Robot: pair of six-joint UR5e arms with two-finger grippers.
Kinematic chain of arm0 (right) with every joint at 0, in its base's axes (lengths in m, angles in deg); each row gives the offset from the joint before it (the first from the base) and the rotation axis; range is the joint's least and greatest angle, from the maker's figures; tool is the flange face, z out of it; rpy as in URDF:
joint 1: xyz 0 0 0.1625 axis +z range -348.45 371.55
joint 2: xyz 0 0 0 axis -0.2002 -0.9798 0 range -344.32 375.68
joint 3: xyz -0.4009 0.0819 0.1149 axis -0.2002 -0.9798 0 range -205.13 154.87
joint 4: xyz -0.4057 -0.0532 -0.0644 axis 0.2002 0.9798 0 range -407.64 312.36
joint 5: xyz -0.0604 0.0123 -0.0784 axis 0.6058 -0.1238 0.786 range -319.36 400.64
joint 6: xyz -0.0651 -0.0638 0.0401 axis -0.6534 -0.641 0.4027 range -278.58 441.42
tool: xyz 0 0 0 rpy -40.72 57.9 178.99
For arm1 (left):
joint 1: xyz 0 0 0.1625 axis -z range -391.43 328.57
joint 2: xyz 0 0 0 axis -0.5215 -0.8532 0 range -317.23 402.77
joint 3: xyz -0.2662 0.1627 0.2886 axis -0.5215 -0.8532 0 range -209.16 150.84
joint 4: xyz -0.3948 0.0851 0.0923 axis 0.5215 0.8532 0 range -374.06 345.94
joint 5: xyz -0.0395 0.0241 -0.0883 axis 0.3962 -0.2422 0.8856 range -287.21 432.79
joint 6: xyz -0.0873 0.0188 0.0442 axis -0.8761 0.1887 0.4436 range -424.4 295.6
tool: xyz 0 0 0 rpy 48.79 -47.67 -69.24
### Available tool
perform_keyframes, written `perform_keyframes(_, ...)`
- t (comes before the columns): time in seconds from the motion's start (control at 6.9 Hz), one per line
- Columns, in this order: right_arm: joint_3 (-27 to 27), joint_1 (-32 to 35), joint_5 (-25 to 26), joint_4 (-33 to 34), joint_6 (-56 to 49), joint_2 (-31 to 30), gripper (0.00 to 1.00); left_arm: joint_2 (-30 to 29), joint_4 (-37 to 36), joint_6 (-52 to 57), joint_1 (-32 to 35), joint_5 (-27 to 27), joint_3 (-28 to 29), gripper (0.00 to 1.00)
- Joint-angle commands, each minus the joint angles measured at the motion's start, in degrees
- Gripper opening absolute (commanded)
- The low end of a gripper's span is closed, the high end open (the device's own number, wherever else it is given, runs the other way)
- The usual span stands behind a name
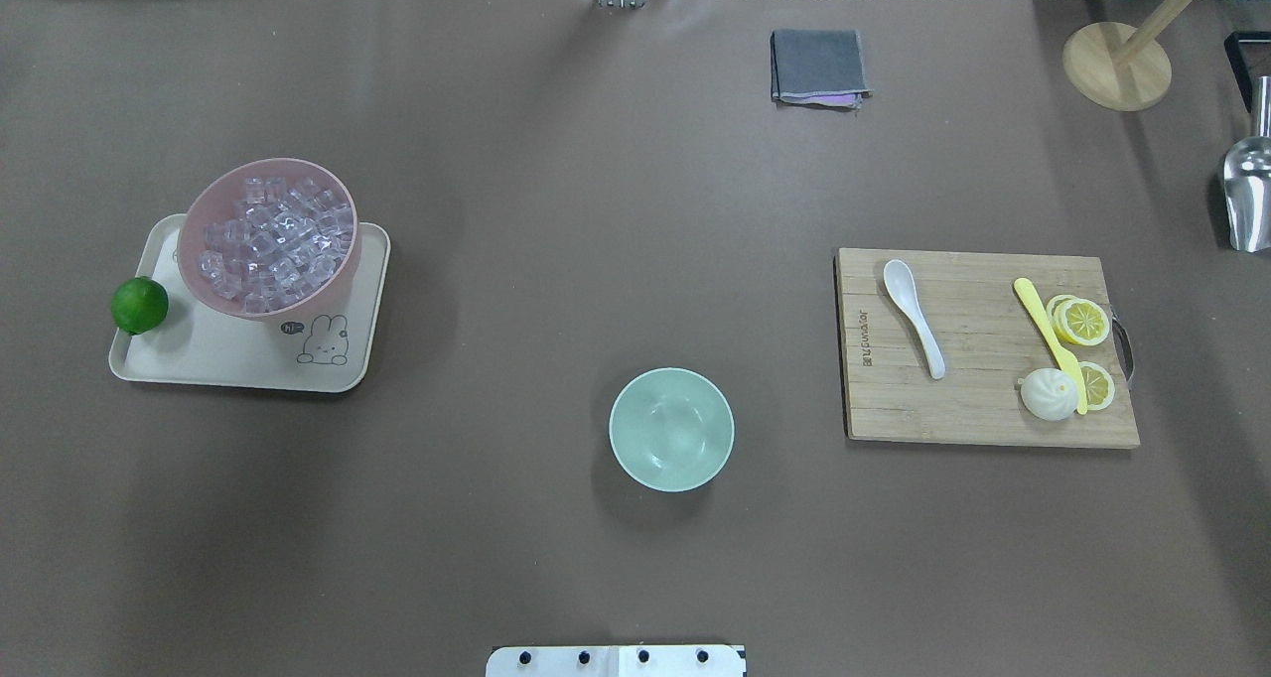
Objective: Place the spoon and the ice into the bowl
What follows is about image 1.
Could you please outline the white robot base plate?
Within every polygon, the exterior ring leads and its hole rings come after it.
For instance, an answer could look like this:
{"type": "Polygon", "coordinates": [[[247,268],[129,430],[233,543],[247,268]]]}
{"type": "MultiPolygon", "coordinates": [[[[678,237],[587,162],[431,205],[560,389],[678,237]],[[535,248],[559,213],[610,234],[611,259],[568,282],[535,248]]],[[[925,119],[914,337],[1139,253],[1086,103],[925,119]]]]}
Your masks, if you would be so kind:
{"type": "Polygon", "coordinates": [[[491,653],[486,676],[746,676],[744,647],[728,644],[627,644],[503,647],[491,653]]]}

